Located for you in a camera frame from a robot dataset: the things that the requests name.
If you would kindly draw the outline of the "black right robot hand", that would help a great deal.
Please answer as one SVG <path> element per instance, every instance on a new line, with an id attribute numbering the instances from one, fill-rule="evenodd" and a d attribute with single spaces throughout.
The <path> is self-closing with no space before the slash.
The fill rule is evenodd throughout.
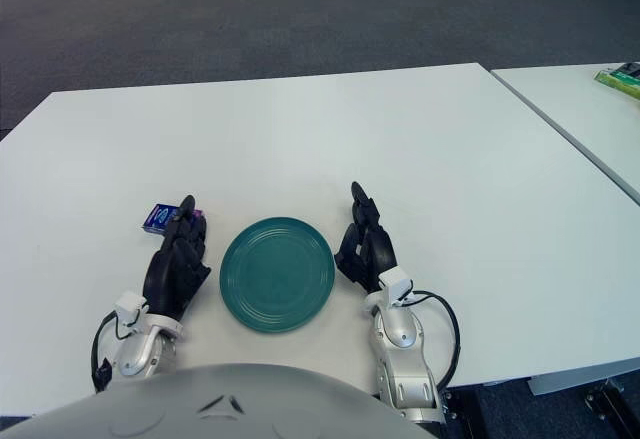
<path id="1" fill-rule="evenodd" d="M 361 185 L 351 184 L 353 222 L 348 226 L 334 255 L 337 269 L 367 294 L 382 289 L 379 276 L 398 265 L 388 233 L 379 223 L 374 200 Z"/>

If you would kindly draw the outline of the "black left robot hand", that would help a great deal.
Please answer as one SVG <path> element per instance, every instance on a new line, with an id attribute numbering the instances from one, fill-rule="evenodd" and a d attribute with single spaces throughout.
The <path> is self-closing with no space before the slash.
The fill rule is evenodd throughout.
<path id="1" fill-rule="evenodd" d="M 143 284 L 148 312 L 180 321 L 211 272 L 203 264 L 206 218 L 188 195 L 178 206 L 156 205 L 143 229 L 163 236 Z"/>

